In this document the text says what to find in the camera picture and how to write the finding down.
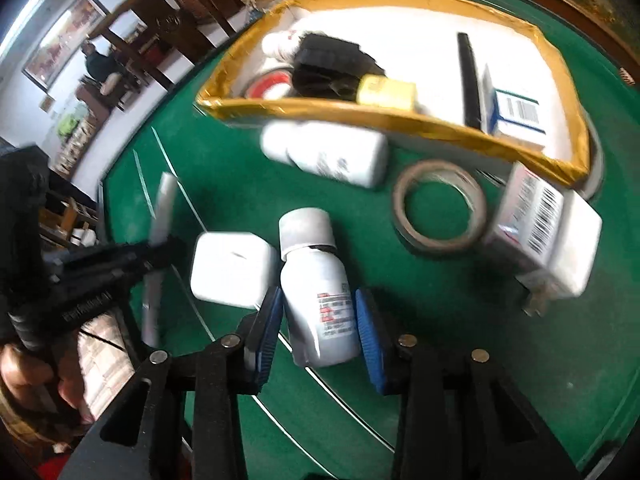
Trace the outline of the left hand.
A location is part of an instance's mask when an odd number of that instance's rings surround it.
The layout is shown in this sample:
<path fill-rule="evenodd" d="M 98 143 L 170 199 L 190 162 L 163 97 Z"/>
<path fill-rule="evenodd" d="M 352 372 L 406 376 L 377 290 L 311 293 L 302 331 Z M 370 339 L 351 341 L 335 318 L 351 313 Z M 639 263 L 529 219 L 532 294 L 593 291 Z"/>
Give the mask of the left hand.
<path fill-rule="evenodd" d="M 21 352 L 14 344 L 6 344 L 1 349 L 1 377 L 13 399 L 26 410 L 40 411 L 44 408 L 40 400 L 41 390 L 45 385 L 53 384 L 58 388 L 58 396 L 78 411 L 84 424 L 94 422 L 85 400 L 86 386 L 77 341 L 64 344 L 56 372 L 49 364 Z"/>

